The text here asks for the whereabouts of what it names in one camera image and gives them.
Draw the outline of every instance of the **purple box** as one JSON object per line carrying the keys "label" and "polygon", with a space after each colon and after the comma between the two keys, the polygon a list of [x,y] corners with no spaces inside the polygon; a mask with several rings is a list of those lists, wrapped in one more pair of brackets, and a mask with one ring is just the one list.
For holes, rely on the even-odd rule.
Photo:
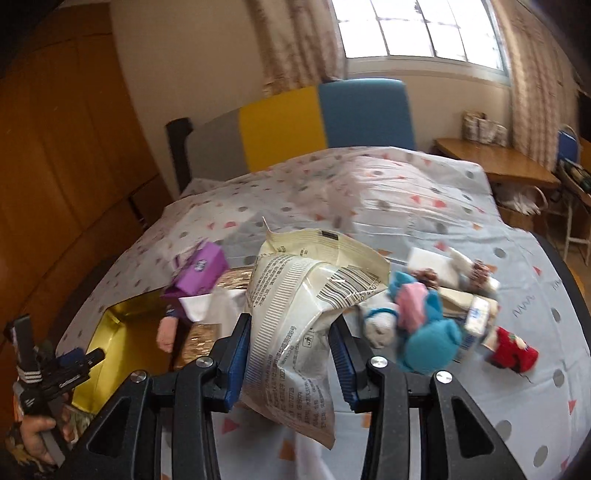
{"label": "purple box", "polygon": [[161,297],[182,309],[179,298],[210,293],[228,269],[222,249],[211,242],[200,244],[185,262]]}

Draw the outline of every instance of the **pink object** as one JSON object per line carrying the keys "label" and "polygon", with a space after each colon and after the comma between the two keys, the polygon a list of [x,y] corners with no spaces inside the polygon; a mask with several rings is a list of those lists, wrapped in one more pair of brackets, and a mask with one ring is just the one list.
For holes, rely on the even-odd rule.
{"label": "pink object", "polygon": [[158,325],[158,333],[156,334],[156,343],[158,348],[163,352],[172,353],[174,345],[174,337],[177,333],[178,318],[164,317],[160,320]]}
{"label": "pink object", "polygon": [[425,323],[425,297],[427,287],[419,282],[405,283],[398,290],[398,327],[414,333]]}

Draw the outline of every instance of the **polka dot bedsheet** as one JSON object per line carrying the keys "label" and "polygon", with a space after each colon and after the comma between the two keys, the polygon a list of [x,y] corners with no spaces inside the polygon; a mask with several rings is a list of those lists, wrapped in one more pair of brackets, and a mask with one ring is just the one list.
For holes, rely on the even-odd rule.
{"label": "polka dot bedsheet", "polygon": [[[393,270],[412,247],[444,253],[451,246],[490,266],[501,282],[497,324],[540,358],[524,375],[497,369],[477,352],[449,370],[530,480],[557,478],[573,459],[591,427],[589,348],[552,263],[532,235],[501,221],[478,165],[393,147],[338,148],[224,183],[194,180],[187,190],[105,275],[59,352],[86,348],[105,308],[166,285],[174,258],[201,238],[218,242],[231,267],[254,263],[262,217],[274,231],[346,233],[387,257]],[[330,364],[336,443],[322,456],[335,478],[358,479],[369,420],[350,412]],[[215,415],[214,424],[223,478],[294,478],[291,430],[239,407]]]}

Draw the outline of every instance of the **hand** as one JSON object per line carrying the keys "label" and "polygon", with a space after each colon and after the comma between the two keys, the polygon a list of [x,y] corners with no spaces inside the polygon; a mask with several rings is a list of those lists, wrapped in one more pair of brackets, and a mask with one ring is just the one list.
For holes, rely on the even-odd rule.
{"label": "hand", "polygon": [[[70,425],[70,412],[64,408],[61,411],[61,419],[64,421],[64,426],[61,433],[67,442],[74,439],[74,430]],[[50,417],[33,417],[25,415],[21,423],[21,437],[25,450],[38,460],[45,463],[55,465],[55,461],[45,447],[43,438],[40,433],[51,430],[56,426],[56,421]]]}

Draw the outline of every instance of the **metal chair leg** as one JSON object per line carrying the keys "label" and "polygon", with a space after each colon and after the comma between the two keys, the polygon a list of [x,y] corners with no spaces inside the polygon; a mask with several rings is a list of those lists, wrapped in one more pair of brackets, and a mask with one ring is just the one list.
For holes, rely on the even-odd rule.
{"label": "metal chair leg", "polygon": [[569,243],[570,243],[570,230],[573,226],[573,198],[570,195],[570,193],[568,194],[568,201],[567,201],[567,206],[569,209],[569,215],[568,218],[566,220],[566,240],[564,241],[564,255],[562,257],[562,259],[566,262],[566,256],[569,254]]}
{"label": "metal chair leg", "polygon": [[589,256],[591,255],[591,226],[589,226],[589,236],[587,237],[587,255],[585,256],[585,266],[589,266]]}

